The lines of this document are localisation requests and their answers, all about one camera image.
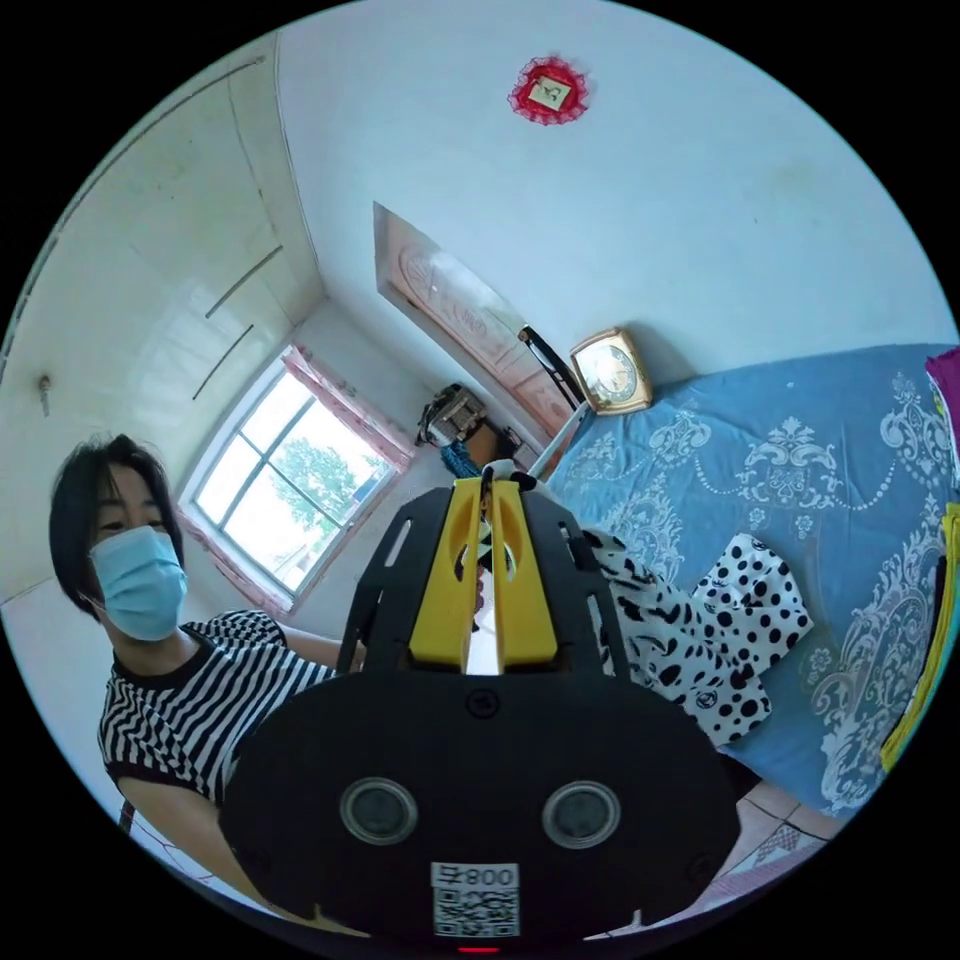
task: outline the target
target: bed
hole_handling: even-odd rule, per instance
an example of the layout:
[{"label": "bed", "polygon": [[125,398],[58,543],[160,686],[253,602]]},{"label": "bed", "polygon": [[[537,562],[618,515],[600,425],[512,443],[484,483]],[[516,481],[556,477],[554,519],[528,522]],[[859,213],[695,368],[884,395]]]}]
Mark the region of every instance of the bed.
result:
[{"label": "bed", "polygon": [[923,667],[949,438],[924,372],[952,345],[879,347],[697,378],[649,410],[587,416],[549,480],[692,590],[733,534],[793,568],[815,628],[764,675],[768,720],[726,748],[801,803],[848,818]]}]

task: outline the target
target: polka dot cloth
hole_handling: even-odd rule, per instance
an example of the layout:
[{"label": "polka dot cloth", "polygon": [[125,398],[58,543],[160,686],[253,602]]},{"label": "polka dot cloth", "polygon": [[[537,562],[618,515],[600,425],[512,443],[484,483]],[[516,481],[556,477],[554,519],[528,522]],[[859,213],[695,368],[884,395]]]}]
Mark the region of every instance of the polka dot cloth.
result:
[{"label": "polka dot cloth", "polygon": [[[505,463],[509,472],[495,476],[555,499]],[[615,537],[583,532],[610,585],[632,679],[681,706],[717,747],[756,729],[771,710],[761,676],[813,627],[789,565],[741,533],[687,593],[629,557]],[[613,675],[609,650],[600,653]]]}]

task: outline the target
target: black and white striped shirt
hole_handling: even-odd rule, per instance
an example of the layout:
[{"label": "black and white striped shirt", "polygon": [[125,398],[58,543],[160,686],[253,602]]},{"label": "black and white striped shirt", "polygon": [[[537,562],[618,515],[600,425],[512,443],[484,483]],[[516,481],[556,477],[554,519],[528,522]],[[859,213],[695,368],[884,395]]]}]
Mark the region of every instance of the black and white striped shirt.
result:
[{"label": "black and white striped shirt", "polygon": [[237,746],[269,713],[333,676],[287,647],[265,613],[182,627],[200,649],[172,673],[141,677],[114,661],[100,719],[107,773],[187,787],[223,803]]}]

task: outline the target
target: blue surgical mask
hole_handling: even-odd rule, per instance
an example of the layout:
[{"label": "blue surgical mask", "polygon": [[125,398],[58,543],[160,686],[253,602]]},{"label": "blue surgical mask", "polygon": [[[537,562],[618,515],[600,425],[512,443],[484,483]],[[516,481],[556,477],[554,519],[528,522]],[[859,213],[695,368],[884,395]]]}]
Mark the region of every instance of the blue surgical mask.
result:
[{"label": "blue surgical mask", "polygon": [[187,575],[173,541],[152,527],[118,533],[90,551],[111,622],[135,640],[169,637],[180,622]]}]

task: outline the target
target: gold clock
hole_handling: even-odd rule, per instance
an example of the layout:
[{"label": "gold clock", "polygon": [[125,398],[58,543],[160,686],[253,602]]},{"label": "gold clock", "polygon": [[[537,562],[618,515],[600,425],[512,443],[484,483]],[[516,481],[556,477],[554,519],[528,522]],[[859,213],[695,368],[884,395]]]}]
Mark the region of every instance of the gold clock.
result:
[{"label": "gold clock", "polygon": [[619,327],[597,333],[570,353],[573,369],[594,412],[645,410],[653,388],[629,335]]}]

